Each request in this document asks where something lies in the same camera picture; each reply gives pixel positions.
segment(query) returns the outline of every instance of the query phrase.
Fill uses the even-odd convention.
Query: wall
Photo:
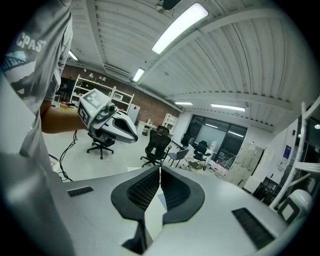
[[[256,167],[254,174],[250,177],[244,188],[250,192],[254,192],[261,182],[266,177],[271,178],[270,174],[274,174],[271,178],[276,183],[281,180],[287,165],[293,155],[296,143],[296,136],[293,135],[293,130],[297,131],[298,120],[295,120],[286,129],[275,136],[269,143],[266,144],[265,151],[260,163]],[[286,145],[291,147],[291,152],[287,164],[282,163],[282,158],[285,152]]]
[[[191,112],[182,112],[178,117],[178,121],[173,130],[173,138],[172,140],[176,143],[180,143],[183,135],[187,131],[187,128],[190,124],[191,118],[193,114]]]
[[[138,121],[146,122],[148,119],[151,119],[155,126],[159,126],[162,124],[166,116],[166,113],[169,113],[175,117],[179,116],[180,112],[178,110],[168,106],[160,100],[155,99],[130,85],[124,84],[111,77],[108,77],[105,74],[97,73],[90,70],[87,70],[85,72],[83,68],[65,65],[64,70],[62,72],[62,77],[76,80],[78,75],[80,75],[80,77],[82,78],[90,79],[90,73],[93,73],[93,76],[97,77],[96,82],[98,83],[101,83],[101,80],[99,80],[98,77],[105,77],[106,81],[103,83],[104,85],[109,87],[116,86],[117,90],[119,91],[122,91],[130,95],[134,94],[132,103],[137,106],[140,106],[140,111],[137,116]]]
[[[244,137],[244,141],[254,144],[259,148],[265,149],[274,137],[274,133],[270,131],[249,125]]]

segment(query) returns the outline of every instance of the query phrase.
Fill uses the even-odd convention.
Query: table
[[[136,127],[136,133],[139,135],[142,135],[142,132],[144,131],[144,129],[147,128],[147,135],[149,136],[150,135],[150,131],[152,129],[157,129],[156,126],[152,125],[152,124],[149,124],[149,123],[146,123],[146,122],[142,122],[142,121],[138,121],[138,125]]]

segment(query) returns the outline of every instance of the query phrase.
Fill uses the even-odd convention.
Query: fluorescent ceiling light
[[[208,15],[209,12],[196,2],[167,28],[152,47],[152,51],[160,54],[173,40],[181,35],[183,31]]]
[[[223,108],[223,109],[229,109],[229,110],[239,110],[245,112],[246,109],[244,107],[239,106],[226,106],[226,105],[217,105],[217,104],[211,104],[214,108]]]
[[[76,57],[76,55],[74,55],[70,50],[69,50],[69,55],[72,57],[72,59],[74,59],[75,61],[78,61],[78,58]]]
[[[177,105],[192,105],[191,102],[175,102]]]
[[[211,125],[211,124],[205,124],[205,126],[210,126],[210,127],[213,127],[213,128],[218,128],[218,127],[216,127],[216,126],[214,126],[214,125]]]
[[[145,71],[142,69],[142,68],[139,68],[138,71],[136,72],[134,78],[133,78],[133,81],[134,82],[138,82],[140,77],[143,75]]]
[[[241,137],[241,138],[244,137],[243,135],[241,135],[241,134],[239,134],[239,133],[235,133],[235,132],[230,131],[230,130],[228,131],[228,133],[231,133],[231,134],[233,134],[233,135],[239,136],[239,137]]]

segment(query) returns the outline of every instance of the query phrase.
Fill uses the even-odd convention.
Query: ceiling
[[[198,0],[209,15],[164,52],[152,47],[195,0],[156,10],[158,0],[73,0],[72,52],[79,65],[144,90],[169,105],[280,132],[319,94],[315,60],[290,19],[268,0]],[[138,84],[131,79],[145,73]],[[245,112],[211,104],[245,107]]]

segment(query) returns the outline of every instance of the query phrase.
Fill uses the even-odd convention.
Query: brick wall
[[[105,77],[105,82],[103,83],[106,86],[113,87],[116,86],[117,90],[122,91],[127,94],[134,94],[132,103],[140,106],[140,111],[137,116],[137,120],[146,122],[148,119],[151,119],[155,126],[159,126],[162,124],[166,113],[174,115],[175,117],[179,116],[179,111],[170,107],[169,105],[163,103],[162,101],[149,96],[148,94],[111,77],[106,76],[105,74],[100,74],[94,71],[87,70],[84,71],[83,68],[65,65],[64,70],[62,72],[63,78],[68,78],[72,80],[76,80],[78,75],[85,79],[90,79],[89,75],[93,73],[95,77]]]

